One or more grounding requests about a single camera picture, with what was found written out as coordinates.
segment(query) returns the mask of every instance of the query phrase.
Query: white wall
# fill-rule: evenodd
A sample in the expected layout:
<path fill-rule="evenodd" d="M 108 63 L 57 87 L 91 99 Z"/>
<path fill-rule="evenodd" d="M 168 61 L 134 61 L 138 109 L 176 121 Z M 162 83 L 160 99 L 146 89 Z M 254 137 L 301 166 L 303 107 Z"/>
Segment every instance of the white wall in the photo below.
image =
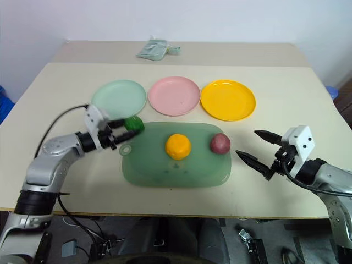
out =
<path fill-rule="evenodd" d="M 351 0 L 0 0 L 0 84 L 17 100 L 65 39 L 291 42 L 326 85 L 352 71 Z"/>

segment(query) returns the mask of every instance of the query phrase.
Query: translucent green tray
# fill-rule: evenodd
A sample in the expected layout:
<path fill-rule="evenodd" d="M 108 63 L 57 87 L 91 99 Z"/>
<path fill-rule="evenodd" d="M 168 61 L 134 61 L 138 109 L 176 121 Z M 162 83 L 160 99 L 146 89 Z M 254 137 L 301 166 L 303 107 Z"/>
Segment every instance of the translucent green tray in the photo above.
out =
<path fill-rule="evenodd" d="M 210 150 L 210 141 L 222 133 L 202 123 L 145 123 L 145 130 L 121 146 L 122 171 L 127 181 L 141 186 L 211 187 L 227 181 L 231 155 Z M 165 143 L 172 134 L 184 134 L 192 143 L 191 154 L 181 161 L 171 159 Z"/>

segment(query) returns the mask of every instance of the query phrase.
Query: wire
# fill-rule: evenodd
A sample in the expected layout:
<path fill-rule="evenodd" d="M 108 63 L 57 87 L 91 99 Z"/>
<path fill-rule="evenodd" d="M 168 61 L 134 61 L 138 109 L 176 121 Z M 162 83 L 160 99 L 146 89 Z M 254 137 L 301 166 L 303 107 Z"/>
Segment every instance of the wire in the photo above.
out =
<path fill-rule="evenodd" d="M 81 227 L 80 227 L 79 225 L 77 225 L 77 224 L 70 224 L 70 223 L 68 223 L 68 222 L 65 220 L 65 217 L 64 217 L 64 216 L 62 216 L 62 221 L 63 221 L 66 225 L 68 225 L 68 226 L 81 228 Z M 102 241 L 106 241 L 105 238 L 103 238 L 103 237 L 101 237 L 100 235 L 98 235 L 98 234 L 97 234 L 96 232 L 94 232 L 92 229 L 90 229 L 90 228 L 88 228 L 88 227 L 86 227 L 86 228 L 87 228 L 87 230 L 88 230 L 92 235 L 95 235 L 97 238 L 101 239 Z"/>
<path fill-rule="evenodd" d="M 87 252 L 83 247 L 76 246 L 76 248 L 82 250 L 82 251 L 87 255 L 87 257 L 88 257 L 88 259 L 89 259 L 89 254 L 88 254 L 88 252 Z"/>
<path fill-rule="evenodd" d="M 99 231 L 100 231 L 100 233 L 101 233 L 101 236 L 104 238 L 104 240 L 106 240 L 106 239 L 105 239 L 105 236 L 104 236 L 104 233 L 103 233 L 103 230 L 101 230 L 100 225 L 98 224 L 98 222 L 97 222 L 97 221 L 94 221 L 94 223 L 98 226 Z"/>
<path fill-rule="evenodd" d="M 89 237 L 90 237 L 90 238 L 92 239 L 92 241 L 93 241 L 93 244 L 94 244 L 95 246 L 97 246 L 97 241 L 95 240 L 94 236 L 88 231 L 88 229 L 87 229 L 86 226 L 82 225 L 82 224 L 65 208 L 65 206 L 63 205 L 63 203 L 62 203 L 62 201 L 61 201 L 60 196 L 61 196 L 61 194 L 59 194 L 59 195 L 57 196 L 57 200 L 58 200 L 58 202 L 59 202 L 59 204 L 60 204 L 62 210 L 66 213 L 66 215 L 67 215 L 75 224 L 77 224 L 80 228 L 82 228 L 82 230 L 83 230 L 84 232 L 86 232 L 86 233 L 89 235 Z"/>
<path fill-rule="evenodd" d="M 78 108 L 86 108 L 88 107 L 88 104 L 81 104 L 79 106 L 74 106 L 74 107 L 71 107 L 67 110 L 65 110 L 64 112 L 62 112 L 57 118 L 55 118 L 55 120 L 51 123 L 51 125 L 49 126 L 49 128 L 46 130 L 46 132 L 44 133 L 44 136 L 42 137 L 41 141 L 39 142 L 39 145 L 37 147 L 37 150 L 34 154 L 34 158 L 38 157 L 38 154 L 39 154 L 39 151 L 40 151 L 40 148 L 41 146 L 43 145 L 43 142 L 46 138 L 46 136 L 49 134 L 50 130 L 53 128 L 53 126 L 55 125 L 55 123 L 62 117 L 64 116 L 65 114 L 67 114 L 68 112 L 72 111 L 72 110 L 75 110 L 75 109 L 78 109 Z"/>
<path fill-rule="evenodd" d="M 287 168 L 287 162 L 285 162 L 285 161 L 283 161 L 281 163 L 281 167 L 282 167 L 282 171 L 286 174 L 287 178 L 289 178 L 291 182 L 293 182 L 294 184 L 300 186 L 303 189 L 310 190 L 310 191 L 315 192 L 315 193 L 321 193 L 321 194 L 327 194 L 327 195 L 352 197 L 352 193 L 349 193 L 349 192 L 321 190 L 321 189 L 317 189 L 317 188 L 311 187 L 311 186 L 309 186 L 307 184 L 301 183 L 300 181 L 296 180 L 295 178 L 293 178 L 291 176 L 291 174 L 290 174 L 290 172 L 288 171 L 288 168 Z"/>

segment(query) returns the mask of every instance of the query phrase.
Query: pink plate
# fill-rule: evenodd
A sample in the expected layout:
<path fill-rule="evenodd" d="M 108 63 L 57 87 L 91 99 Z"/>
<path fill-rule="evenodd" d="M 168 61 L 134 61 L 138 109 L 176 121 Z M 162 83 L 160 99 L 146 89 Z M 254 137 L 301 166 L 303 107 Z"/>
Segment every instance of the pink plate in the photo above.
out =
<path fill-rule="evenodd" d="M 198 86 L 185 77 L 171 76 L 157 81 L 148 94 L 149 103 L 167 116 L 187 114 L 200 101 Z"/>

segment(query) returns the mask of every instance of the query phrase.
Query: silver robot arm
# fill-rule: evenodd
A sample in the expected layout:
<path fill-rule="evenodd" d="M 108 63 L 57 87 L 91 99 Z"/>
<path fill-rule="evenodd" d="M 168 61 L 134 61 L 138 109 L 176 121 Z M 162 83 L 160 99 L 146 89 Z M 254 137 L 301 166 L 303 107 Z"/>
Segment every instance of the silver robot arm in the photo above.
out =
<path fill-rule="evenodd" d="M 9 259 L 22 263 L 20 259 L 35 259 L 37 255 L 43 257 L 39 263 L 45 260 L 46 250 L 38 249 L 40 244 L 50 244 L 51 236 L 45 229 L 49 227 L 57 195 L 69 167 L 83 156 L 75 134 L 56 137 L 42 147 L 28 167 L 16 208 L 9 214 L 0 236 L 0 263 Z"/>
<path fill-rule="evenodd" d="M 15 210 L 0 235 L 0 264 L 46 263 L 51 235 L 45 229 L 70 166 L 87 152 L 116 149 L 140 132 L 132 129 L 112 135 L 112 129 L 124 125 L 125 119 L 108 122 L 94 106 L 88 107 L 85 121 L 89 132 L 48 140 L 29 165 Z"/>
<path fill-rule="evenodd" d="M 251 168 L 270 180 L 286 175 L 296 185 L 311 190 L 327 207 L 340 264 L 352 263 L 352 173 L 322 159 L 308 159 L 315 144 L 308 126 L 290 128 L 284 136 L 255 130 L 258 136 L 281 148 L 269 168 L 246 152 L 236 151 Z"/>

